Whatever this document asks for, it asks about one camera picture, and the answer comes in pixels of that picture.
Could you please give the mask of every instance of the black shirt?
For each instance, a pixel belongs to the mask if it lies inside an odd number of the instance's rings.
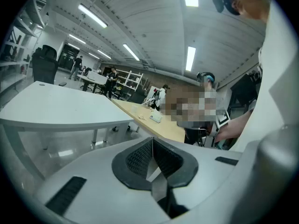
[[[82,59],[81,58],[76,58],[75,59],[75,67],[79,68],[81,63],[82,63]]]
[[[118,77],[118,73],[117,73],[117,72],[116,72],[116,73],[111,72],[111,73],[109,74],[109,78],[117,79],[117,77]],[[117,81],[112,81],[112,86],[115,86],[115,85],[116,85],[116,82],[117,82]]]

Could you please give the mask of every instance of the white shelving unit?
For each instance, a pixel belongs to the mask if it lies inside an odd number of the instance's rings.
[[[28,0],[20,16],[15,18],[0,50],[0,94],[26,78],[33,51],[28,45],[32,37],[38,38],[33,32],[37,25],[44,27],[45,24],[37,9],[36,0]]]
[[[27,65],[29,62],[26,61],[16,61],[16,62],[0,62],[0,67],[7,65]]]
[[[1,80],[1,86],[0,86],[0,94],[5,91],[10,86],[14,85],[18,81],[21,81],[22,79],[26,78],[26,75],[18,74],[18,73],[12,73],[8,76],[5,76],[3,80]]]
[[[123,85],[125,87],[128,87],[128,88],[130,88],[130,89],[132,89],[134,91],[137,90],[138,85],[141,82],[141,78],[142,78],[143,74],[141,74],[141,75],[140,74],[134,74],[131,71],[128,72],[128,71],[124,71],[124,70],[117,70],[117,72],[119,73],[119,75],[118,75],[118,81],[117,81],[118,84],[121,84],[121,85]],[[128,82],[136,83],[136,86],[135,87],[128,86],[127,85]]]

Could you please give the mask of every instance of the floor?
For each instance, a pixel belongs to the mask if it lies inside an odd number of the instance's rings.
[[[57,71],[54,84],[58,85],[65,81],[67,83],[65,87],[80,90],[83,82],[74,81],[73,79],[69,80],[68,76],[69,74],[67,73]],[[10,87],[8,91],[2,94],[0,97],[0,107],[4,107],[15,95],[32,83],[32,70],[29,69],[26,79],[18,83],[15,88]],[[150,136],[149,133],[141,128],[138,133],[135,132],[136,128],[136,125],[131,125],[131,131],[126,133],[124,141]],[[112,130],[110,130],[107,142],[103,142],[105,129],[98,130],[96,145],[91,145],[92,133],[92,130],[57,133],[20,132],[20,137],[31,160],[47,178],[79,156],[95,149],[115,144],[116,133]],[[3,126],[0,126],[0,138],[1,161],[8,170],[11,181],[28,194],[33,194],[41,185],[40,181],[35,180],[16,157],[4,133]],[[43,150],[42,143],[48,145],[47,150]]]

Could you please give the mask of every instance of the hand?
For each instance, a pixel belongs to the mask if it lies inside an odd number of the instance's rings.
[[[249,110],[240,117],[232,119],[226,125],[222,126],[216,135],[215,143],[221,140],[238,138],[242,134],[251,114],[252,110]]]

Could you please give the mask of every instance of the office chair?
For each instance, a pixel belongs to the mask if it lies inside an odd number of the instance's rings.
[[[84,74],[84,76],[87,76],[87,74],[88,74],[88,72],[89,72],[90,70],[92,70],[92,69],[90,69],[89,67],[87,67],[87,68],[85,69],[85,74]]]
[[[36,49],[32,55],[32,73],[35,81],[54,84],[54,78],[58,69],[56,61],[57,52],[54,48],[43,45],[43,49]],[[59,86],[65,86],[66,82],[61,82]]]
[[[142,104],[145,98],[146,98],[146,96],[144,95],[144,90],[139,85],[137,87],[137,90],[128,99],[128,102],[132,102],[132,103],[136,103],[136,104]]]

